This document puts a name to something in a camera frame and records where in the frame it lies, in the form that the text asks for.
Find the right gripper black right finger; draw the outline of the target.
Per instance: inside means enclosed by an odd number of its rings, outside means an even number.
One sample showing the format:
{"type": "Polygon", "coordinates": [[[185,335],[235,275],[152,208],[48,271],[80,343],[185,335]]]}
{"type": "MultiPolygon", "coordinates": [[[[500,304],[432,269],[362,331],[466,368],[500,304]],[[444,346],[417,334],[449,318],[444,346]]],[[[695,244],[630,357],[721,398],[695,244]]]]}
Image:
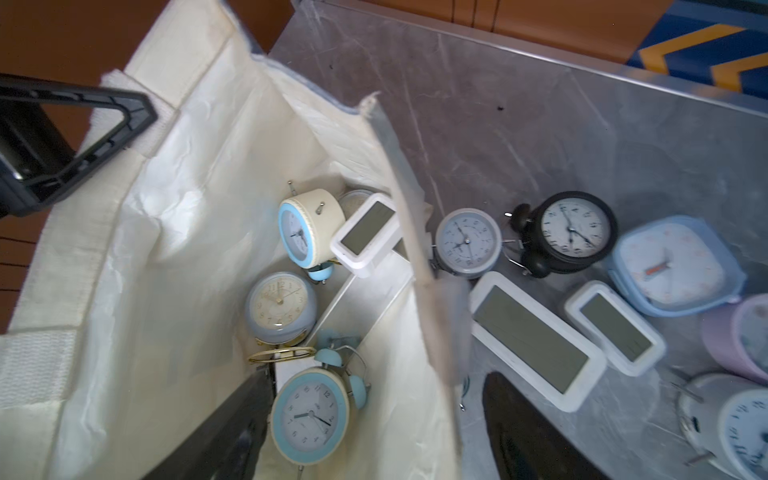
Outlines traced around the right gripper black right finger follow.
{"type": "Polygon", "coordinates": [[[484,380],[486,429],[502,479],[605,479],[501,373],[484,380]]]}

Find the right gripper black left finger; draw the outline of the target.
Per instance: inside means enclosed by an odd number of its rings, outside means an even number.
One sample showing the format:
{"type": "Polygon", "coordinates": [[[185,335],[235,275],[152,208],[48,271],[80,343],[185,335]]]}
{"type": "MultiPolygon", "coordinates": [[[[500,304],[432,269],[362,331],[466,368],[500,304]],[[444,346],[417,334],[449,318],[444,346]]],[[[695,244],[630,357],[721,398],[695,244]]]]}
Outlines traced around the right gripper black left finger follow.
{"type": "Polygon", "coordinates": [[[251,479],[275,399],[267,367],[258,367],[147,479],[251,479]]]}

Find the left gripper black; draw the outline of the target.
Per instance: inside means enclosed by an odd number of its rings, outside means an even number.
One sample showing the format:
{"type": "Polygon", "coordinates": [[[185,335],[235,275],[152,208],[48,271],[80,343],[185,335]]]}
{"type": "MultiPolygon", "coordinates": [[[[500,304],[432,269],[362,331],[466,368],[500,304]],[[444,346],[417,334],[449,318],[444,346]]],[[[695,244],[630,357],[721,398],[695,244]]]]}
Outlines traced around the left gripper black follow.
{"type": "Polygon", "coordinates": [[[1,216],[28,216],[65,199],[157,119],[144,93],[3,74],[1,216]],[[76,153],[44,104],[113,110],[121,120],[76,153]]]}

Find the large white digital clock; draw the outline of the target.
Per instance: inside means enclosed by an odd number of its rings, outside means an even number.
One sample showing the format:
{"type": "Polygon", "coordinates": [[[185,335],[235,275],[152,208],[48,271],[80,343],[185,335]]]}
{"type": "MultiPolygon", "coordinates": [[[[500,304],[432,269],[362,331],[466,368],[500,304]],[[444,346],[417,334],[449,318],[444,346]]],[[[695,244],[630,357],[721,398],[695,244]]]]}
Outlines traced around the large white digital clock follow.
{"type": "Polygon", "coordinates": [[[498,272],[469,301],[476,339],[560,411],[580,409],[607,368],[598,346],[498,272]]]}

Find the blue cream twin-bell clock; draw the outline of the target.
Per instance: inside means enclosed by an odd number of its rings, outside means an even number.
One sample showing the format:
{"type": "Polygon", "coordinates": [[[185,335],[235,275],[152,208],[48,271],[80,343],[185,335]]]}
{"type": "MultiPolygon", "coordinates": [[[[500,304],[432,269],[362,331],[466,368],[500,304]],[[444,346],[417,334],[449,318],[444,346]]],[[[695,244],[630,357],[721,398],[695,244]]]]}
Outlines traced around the blue cream twin-bell clock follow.
{"type": "Polygon", "coordinates": [[[270,352],[268,359],[317,363],[295,373],[278,389],[269,417],[277,450],[297,467],[301,478],[306,467],[324,461],[339,448],[352,412],[367,405],[367,363],[351,345],[283,348],[270,352]]]}

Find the small white digital clock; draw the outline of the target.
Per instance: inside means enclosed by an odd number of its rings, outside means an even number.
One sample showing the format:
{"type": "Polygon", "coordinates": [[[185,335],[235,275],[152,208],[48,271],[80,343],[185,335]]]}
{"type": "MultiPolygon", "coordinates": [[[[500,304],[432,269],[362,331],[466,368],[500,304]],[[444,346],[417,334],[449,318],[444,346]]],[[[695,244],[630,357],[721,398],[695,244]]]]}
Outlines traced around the small white digital clock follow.
{"type": "Polygon", "coordinates": [[[666,355],[663,336],[604,282],[585,283],[565,301],[563,311],[626,376],[642,376],[666,355]]]}

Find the cream round alarm clock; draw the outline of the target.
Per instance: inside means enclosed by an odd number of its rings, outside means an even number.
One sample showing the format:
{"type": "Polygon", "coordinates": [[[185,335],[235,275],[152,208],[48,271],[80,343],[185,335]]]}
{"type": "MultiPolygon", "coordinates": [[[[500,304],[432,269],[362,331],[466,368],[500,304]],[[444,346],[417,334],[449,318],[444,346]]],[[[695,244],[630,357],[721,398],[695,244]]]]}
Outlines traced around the cream round alarm clock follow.
{"type": "Polygon", "coordinates": [[[282,271],[260,279],[245,302],[246,325],[267,350],[248,357],[249,364],[277,363],[313,354],[302,343],[315,327],[317,298],[312,285],[297,274],[282,271]]]}

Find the cream canvas bag starry print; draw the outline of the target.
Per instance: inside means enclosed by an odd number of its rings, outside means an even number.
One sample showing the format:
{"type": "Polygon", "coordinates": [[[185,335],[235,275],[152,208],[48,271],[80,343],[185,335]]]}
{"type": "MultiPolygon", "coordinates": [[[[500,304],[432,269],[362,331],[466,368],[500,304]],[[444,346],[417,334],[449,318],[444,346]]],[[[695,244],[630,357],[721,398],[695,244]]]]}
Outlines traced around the cream canvas bag starry print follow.
{"type": "Polygon", "coordinates": [[[141,479],[261,366],[245,329],[285,261],[295,189],[389,194],[413,279],[368,338],[383,369],[307,479],[458,479],[465,285],[428,262],[432,208],[375,95],[348,107],[252,51],[220,1],[173,1],[126,69],[160,123],[56,205],[1,338],[1,475],[141,479]]]}

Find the white twin-bell alarm clock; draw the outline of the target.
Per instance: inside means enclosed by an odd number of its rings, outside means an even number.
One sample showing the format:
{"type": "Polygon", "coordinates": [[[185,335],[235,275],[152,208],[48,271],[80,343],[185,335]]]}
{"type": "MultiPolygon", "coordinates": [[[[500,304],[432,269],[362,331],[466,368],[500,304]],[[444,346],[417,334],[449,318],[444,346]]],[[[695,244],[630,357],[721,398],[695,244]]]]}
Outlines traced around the white twin-bell alarm clock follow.
{"type": "Polygon", "coordinates": [[[474,281],[493,270],[500,259],[522,268],[510,253],[515,240],[503,238],[499,222],[483,210],[461,208],[447,214],[435,233],[437,268],[474,281]]]}

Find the black round alarm clock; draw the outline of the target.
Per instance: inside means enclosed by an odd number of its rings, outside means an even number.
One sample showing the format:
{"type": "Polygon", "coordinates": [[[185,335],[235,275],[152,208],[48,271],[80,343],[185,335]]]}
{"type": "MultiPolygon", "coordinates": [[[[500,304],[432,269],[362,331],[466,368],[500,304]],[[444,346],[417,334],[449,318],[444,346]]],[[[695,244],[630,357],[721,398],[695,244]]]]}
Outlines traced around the black round alarm clock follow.
{"type": "Polygon", "coordinates": [[[534,208],[517,205],[504,214],[512,231],[517,260],[533,278],[573,274],[603,260],[618,240],[618,221],[603,200],[583,191],[564,191],[534,208]]]}

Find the yellow blue twin-bell clock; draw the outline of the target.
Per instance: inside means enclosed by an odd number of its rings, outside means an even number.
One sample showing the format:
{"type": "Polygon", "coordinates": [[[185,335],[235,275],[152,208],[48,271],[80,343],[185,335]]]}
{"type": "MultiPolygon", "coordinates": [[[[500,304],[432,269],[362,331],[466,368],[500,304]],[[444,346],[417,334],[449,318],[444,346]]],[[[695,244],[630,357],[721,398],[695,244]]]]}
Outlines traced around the yellow blue twin-bell clock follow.
{"type": "Polygon", "coordinates": [[[278,210],[282,244],[292,262],[303,269],[315,284],[326,284],[338,263],[331,240],[346,217],[334,195],[325,189],[298,193],[294,182],[287,184],[291,196],[278,210]]]}

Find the white green digital clock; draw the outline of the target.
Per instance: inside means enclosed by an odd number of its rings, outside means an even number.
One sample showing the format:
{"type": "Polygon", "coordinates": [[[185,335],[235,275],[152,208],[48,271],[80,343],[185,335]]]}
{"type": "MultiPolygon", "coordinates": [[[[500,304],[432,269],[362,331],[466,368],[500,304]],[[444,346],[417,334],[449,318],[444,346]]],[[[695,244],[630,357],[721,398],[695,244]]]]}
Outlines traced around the white green digital clock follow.
{"type": "Polygon", "coordinates": [[[401,239],[402,228],[393,200],[374,193],[335,233],[330,249],[351,273],[367,278],[401,239]]]}

